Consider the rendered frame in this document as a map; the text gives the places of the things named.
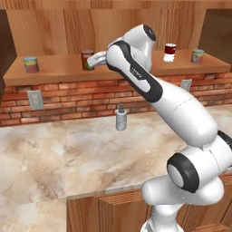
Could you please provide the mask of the dark brown cabinet door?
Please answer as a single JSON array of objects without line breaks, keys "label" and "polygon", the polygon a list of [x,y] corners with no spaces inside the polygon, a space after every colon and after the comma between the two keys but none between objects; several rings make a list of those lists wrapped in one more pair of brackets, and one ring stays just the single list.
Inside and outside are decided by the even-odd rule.
[{"label": "dark brown cabinet door", "polygon": [[4,75],[16,58],[15,44],[5,10],[0,10],[0,97],[5,91]]},{"label": "dark brown cabinet door", "polygon": [[198,48],[229,63],[232,71],[232,9],[206,11]]}]

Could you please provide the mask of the grey soap dispenser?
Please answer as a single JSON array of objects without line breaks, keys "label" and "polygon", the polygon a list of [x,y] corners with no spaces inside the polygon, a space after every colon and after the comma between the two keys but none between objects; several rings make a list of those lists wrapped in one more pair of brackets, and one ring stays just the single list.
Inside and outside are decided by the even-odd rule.
[{"label": "grey soap dispenser", "polygon": [[119,104],[120,108],[116,111],[116,130],[124,131],[127,126],[127,111],[123,108],[123,104]]}]

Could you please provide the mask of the brown and green can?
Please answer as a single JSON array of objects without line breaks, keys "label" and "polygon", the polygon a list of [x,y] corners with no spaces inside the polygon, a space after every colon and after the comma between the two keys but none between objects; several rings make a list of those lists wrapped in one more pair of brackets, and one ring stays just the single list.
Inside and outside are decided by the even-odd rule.
[{"label": "brown and green can", "polygon": [[82,51],[82,69],[84,71],[91,71],[93,70],[93,67],[90,67],[89,64],[87,63],[87,59],[94,55],[93,50],[83,50]]}]

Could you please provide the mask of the grey wall outlet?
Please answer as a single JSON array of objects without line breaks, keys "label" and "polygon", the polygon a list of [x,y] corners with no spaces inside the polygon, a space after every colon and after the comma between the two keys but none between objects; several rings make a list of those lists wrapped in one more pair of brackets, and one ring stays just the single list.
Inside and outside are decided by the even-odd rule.
[{"label": "grey wall outlet", "polygon": [[187,92],[189,92],[191,84],[192,84],[192,80],[191,79],[182,80],[181,81],[181,88],[184,89],[184,90],[186,90]]},{"label": "grey wall outlet", "polygon": [[44,100],[41,91],[28,91],[27,96],[32,111],[44,109]]}]

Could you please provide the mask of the wooden base cabinet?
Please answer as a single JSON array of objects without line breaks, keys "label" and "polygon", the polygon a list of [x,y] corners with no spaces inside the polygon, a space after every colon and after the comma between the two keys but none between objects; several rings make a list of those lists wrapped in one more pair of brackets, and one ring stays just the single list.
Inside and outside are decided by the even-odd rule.
[{"label": "wooden base cabinet", "polygon": [[[224,197],[207,207],[183,206],[177,222],[184,232],[232,232],[232,174],[224,174]],[[152,207],[140,190],[67,201],[67,232],[140,232]]]}]

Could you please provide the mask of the green and grey can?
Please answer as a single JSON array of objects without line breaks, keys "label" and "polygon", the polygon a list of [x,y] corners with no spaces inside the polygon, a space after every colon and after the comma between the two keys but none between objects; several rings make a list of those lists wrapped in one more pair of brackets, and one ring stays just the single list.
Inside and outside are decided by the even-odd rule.
[{"label": "green and grey can", "polygon": [[194,49],[192,51],[191,62],[192,63],[202,63],[204,56],[204,50]]}]

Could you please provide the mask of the open wooden wall cabinet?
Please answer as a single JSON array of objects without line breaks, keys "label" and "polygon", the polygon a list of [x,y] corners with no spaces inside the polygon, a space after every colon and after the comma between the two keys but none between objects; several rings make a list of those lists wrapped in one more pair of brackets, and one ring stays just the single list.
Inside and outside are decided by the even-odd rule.
[{"label": "open wooden wall cabinet", "polygon": [[[81,51],[103,51],[138,24],[156,35],[151,73],[225,73],[230,65],[209,55],[190,62],[198,47],[208,9],[232,9],[232,0],[0,0],[14,40],[17,58],[4,76],[6,86],[81,80],[118,79],[99,66],[82,69]],[[165,44],[177,46],[174,61],[163,61]],[[27,73],[24,58],[37,58],[39,72]]]}]

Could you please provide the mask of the red and white can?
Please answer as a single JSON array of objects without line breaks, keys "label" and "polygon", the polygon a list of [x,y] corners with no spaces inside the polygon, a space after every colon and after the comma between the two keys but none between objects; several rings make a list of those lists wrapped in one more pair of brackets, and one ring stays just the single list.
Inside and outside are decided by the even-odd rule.
[{"label": "red and white can", "polygon": [[176,49],[177,46],[174,43],[166,43],[163,61],[167,63],[173,62],[175,58]]}]

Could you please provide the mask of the green and red can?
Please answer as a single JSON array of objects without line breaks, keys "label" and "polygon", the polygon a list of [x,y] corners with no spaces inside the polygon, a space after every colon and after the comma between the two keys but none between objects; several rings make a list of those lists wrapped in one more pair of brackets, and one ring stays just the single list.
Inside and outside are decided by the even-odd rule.
[{"label": "green and red can", "polygon": [[39,72],[37,58],[34,56],[29,56],[24,58],[24,67],[27,73]]}]

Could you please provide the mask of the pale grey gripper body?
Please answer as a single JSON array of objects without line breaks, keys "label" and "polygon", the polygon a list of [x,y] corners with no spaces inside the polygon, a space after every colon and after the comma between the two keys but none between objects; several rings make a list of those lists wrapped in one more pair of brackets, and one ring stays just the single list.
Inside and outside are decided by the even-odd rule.
[{"label": "pale grey gripper body", "polygon": [[87,59],[88,66],[92,69],[95,66],[106,64],[106,51],[97,52]]}]

